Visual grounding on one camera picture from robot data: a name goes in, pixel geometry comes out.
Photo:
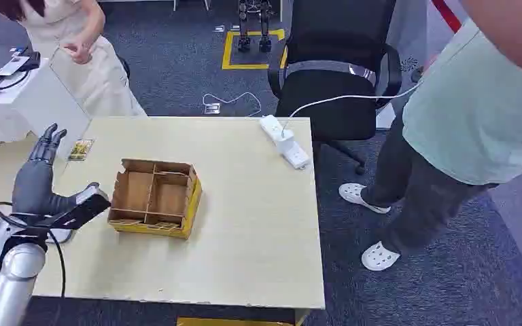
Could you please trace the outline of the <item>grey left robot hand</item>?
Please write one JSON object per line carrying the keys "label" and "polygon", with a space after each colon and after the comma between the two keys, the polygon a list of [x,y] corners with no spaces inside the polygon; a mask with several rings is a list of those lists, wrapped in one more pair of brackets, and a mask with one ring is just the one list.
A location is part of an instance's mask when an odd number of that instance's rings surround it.
{"label": "grey left robot hand", "polygon": [[14,226],[77,230],[111,206],[107,194],[96,182],[71,196],[53,192],[53,163],[67,134],[67,130],[57,128],[56,123],[47,127],[16,175],[12,213],[8,217]]}

